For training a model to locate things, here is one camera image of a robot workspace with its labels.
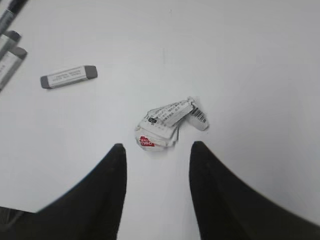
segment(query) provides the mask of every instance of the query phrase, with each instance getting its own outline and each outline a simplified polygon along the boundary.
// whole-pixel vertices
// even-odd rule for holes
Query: gray eraser end
[[[22,60],[25,59],[28,54],[27,51],[21,47],[15,47],[11,49],[10,52]]]
[[[12,39],[15,42],[19,42],[21,36],[16,31],[6,31],[3,35],[6,35],[8,38]]]
[[[40,78],[40,82],[41,82],[41,87],[43,89],[51,89],[51,87],[49,86],[49,82],[48,82],[48,77],[47,76],[42,76]]]
[[[88,79],[95,79],[98,77],[98,71],[96,66],[84,66],[85,75]]]

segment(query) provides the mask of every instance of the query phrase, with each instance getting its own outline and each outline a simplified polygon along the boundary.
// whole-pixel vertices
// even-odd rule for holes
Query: barcode
[[[203,122],[204,124],[207,121],[204,113],[197,107],[191,111],[191,115],[197,118],[200,122]]]

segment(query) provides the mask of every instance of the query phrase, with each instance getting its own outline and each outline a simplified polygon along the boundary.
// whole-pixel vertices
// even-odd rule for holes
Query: crumpled receipt
[[[199,109],[195,100],[178,101],[148,111],[135,128],[136,143],[145,151],[162,151],[178,141],[179,127],[187,121],[200,131],[209,127],[206,115]]]

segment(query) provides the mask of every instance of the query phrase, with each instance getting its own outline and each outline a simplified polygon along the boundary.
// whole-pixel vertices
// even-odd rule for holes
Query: pen
[[[8,29],[28,0],[12,0],[0,18],[0,36]]]

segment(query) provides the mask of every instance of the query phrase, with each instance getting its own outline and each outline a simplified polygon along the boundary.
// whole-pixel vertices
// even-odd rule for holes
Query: white surface
[[[320,224],[319,9],[318,0],[30,1],[11,26],[29,56],[0,96],[0,206],[45,207],[120,142],[119,239],[199,239],[188,164],[202,140],[253,188]],[[99,77],[41,88],[40,76],[81,65]],[[188,96],[200,99],[208,132],[185,124],[174,149],[142,151],[134,128],[145,113]]]

